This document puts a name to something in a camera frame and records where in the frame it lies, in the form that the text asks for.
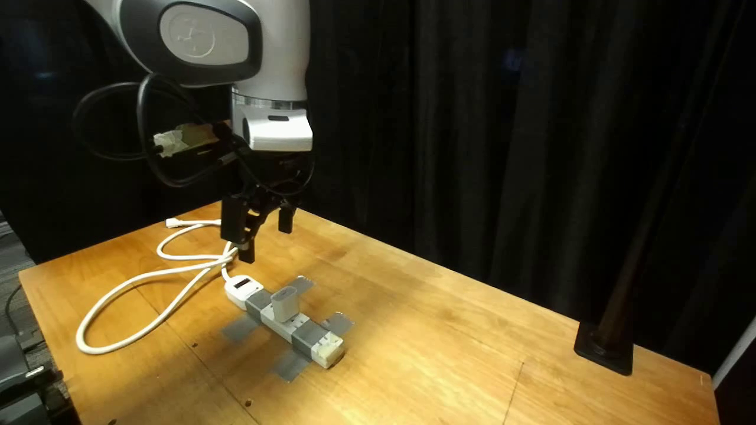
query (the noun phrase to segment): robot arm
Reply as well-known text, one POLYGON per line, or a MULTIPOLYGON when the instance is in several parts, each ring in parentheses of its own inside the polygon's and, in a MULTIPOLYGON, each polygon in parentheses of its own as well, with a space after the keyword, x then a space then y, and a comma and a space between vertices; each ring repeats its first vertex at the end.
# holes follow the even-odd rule
POLYGON ((244 142, 237 163, 245 192, 221 201, 221 237, 252 263, 258 227, 282 208, 278 230, 290 231, 298 193, 312 173, 305 108, 310 0, 87 3, 149 73, 187 88, 231 86, 231 133, 244 142))

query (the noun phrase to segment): black cable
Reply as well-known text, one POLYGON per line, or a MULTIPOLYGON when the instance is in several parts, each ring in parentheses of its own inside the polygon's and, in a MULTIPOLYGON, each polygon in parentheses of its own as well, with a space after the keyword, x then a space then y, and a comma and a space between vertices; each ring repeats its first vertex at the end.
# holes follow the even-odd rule
POLYGON ((201 114, 199 114, 199 107, 195 102, 188 96, 187 90, 181 90, 178 83, 162 77, 162 75, 146 75, 139 86, 139 91, 136 91, 136 129, 139 129, 139 142, 142 142, 142 156, 149 166, 149 169, 165 185, 165 187, 172 187, 172 189, 184 189, 184 187, 194 187, 199 181, 205 181, 208 176, 212 176, 218 169, 221 169, 225 166, 234 163, 237 161, 237 153, 234 151, 227 151, 225 156, 214 158, 214 163, 211 163, 208 168, 194 173, 194 174, 187 174, 187 176, 172 176, 162 169, 160 166, 160 158, 153 149, 153 134, 149 129, 149 95, 156 90, 156 88, 162 88, 168 90, 171 95, 180 96, 194 114, 195 121, 201 121, 201 114))
POLYGON ((124 95, 124 91, 136 91, 139 90, 139 83, 135 81, 124 81, 124 83, 112 83, 112 86, 102 86, 93 91, 87 91, 73 108, 73 116, 71 116, 71 129, 73 129, 73 136, 80 147, 84 147, 93 156, 97 158, 103 158, 103 161, 119 161, 119 163, 133 163, 133 161, 145 161, 145 153, 136 151, 136 153, 103 153, 103 151, 97 151, 94 143, 90 143, 90 136, 84 134, 84 127, 87 127, 87 116, 93 112, 94 103, 114 96, 114 95, 124 95))
POLYGON ((13 331, 13 335, 19 335, 19 326, 16 326, 13 316, 9 313, 9 306, 11 306, 13 297, 19 296, 19 291, 21 291, 21 286, 16 286, 16 289, 8 296, 5 309, 2 309, 9 328, 13 331))
POLYGON ((312 153, 308 153, 308 176, 305 176, 303 181, 298 181, 295 176, 293 176, 293 180, 263 181, 263 180, 254 174, 252 166, 249 166, 245 161, 238 161, 238 163, 241 163, 244 174, 249 174, 259 189, 265 189, 266 193, 278 195, 278 199, 301 195, 301 193, 310 187, 310 181, 312 181, 312 176, 315 176, 315 158, 312 158, 312 153), (283 185, 293 185, 293 181, 295 181, 298 187, 290 189, 290 192, 278 192, 278 189, 275 189, 275 187, 283 187, 283 185))

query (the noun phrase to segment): wooden table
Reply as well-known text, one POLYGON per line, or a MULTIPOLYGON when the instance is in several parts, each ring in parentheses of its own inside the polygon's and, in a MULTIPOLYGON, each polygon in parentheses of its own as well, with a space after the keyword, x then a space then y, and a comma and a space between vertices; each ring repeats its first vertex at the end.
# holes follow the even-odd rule
MULTIPOLYGON (((218 206, 187 217, 218 217, 218 206)), ((295 381, 275 374, 288 349, 259 328, 231 339, 244 316, 205 283, 158 331, 115 354, 73 345, 82 313, 112 286, 162 263, 153 224, 21 271, 28 303, 82 423, 719 423, 712 378, 636 346, 630 378, 571 352, 577 321, 478 283, 408 253, 298 213, 290 237, 271 217, 258 263, 237 264, 266 283, 308 274, 303 309, 355 324, 347 356, 295 381)), ((218 231, 178 241, 175 253, 214 253, 218 231)), ((145 326, 184 280, 142 286, 93 326, 114 343, 145 326)))

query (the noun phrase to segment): white cable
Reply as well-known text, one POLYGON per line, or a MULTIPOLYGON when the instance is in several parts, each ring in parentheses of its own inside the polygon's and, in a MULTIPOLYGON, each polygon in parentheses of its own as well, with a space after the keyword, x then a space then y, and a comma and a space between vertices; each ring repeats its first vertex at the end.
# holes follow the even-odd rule
POLYGON ((729 375, 729 370, 735 369, 740 356, 752 346, 754 339, 756 339, 756 316, 752 318, 752 324, 741 332, 741 338, 735 343, 735 346, 729 349, 725 361, 719 365, 719 370, 714 375, 714 389, 719 389, 719 385, 723 385, 723 381, 729 375))
POLYGON ((115 349, 122 349, 124 345, 133 345, 135 339, 145 338, 146 332, 152 332, 153 328, 158 328, 171 313, 178 312, 178 306, 192 296, 192 291, 211 274, 211 270, 219 267, 221 278, 228 280, 228 271, 227 264, 237 257, 237 247, 231 247, 231 244, 225 244, 219 254, 172 254, 165 253, 165 245, 171 241, 175 241, 178 237, 184 237, 188 231, 195 231, 201 227, 218 227, 218 219, 165 219, 165 227, 184 227, 175 234, 171 234, 168 238, 162 238, 156 247, 156 254, 162 260, 178 260, 178 263, 199 263, 199 264, 188 264, 188 267, 172 267, 172 270, 158 270, 158 271, 146 271, 139 276, 133 276, 128 280, 122 280, 120 286, 112 289, 103 297, 100 297, 93 309, 84 313, 84 318, 80 321, 80 326, 75 328, 75 346, 84 354, 109 354, 115 349), (114 303, 119 299, 122 293, 152 280, 152 278, 160 278, 160 276, 172 276, 172 274, 187 274, 187 271, 195 271, 194 278, 172 297, 172 303, 152 321, 146 324, 142 331, 112 343, 112 345, 102 345, 102 346, 93 346, 87 345, 87 328, 90 324, 114 303))

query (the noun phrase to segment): dark backdrop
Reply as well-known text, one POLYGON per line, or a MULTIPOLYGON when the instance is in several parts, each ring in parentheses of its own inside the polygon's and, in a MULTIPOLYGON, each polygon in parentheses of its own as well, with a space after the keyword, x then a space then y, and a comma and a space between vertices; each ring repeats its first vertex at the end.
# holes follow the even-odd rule
MULTIPOLYGON (((0 4, 0 210, 35 260, 218 199, 103 163, 75 100, 142 70, 75 0, 0 4)), ((637 339, 714 370, 756 312, 747 0, 312 0, 308 208, 596 321, 650 189, 683 158, 637 339)), ((205 96, 218 114, 225 95, 205 96)), ((122 114, 107 142, 130 142, 122 114)))

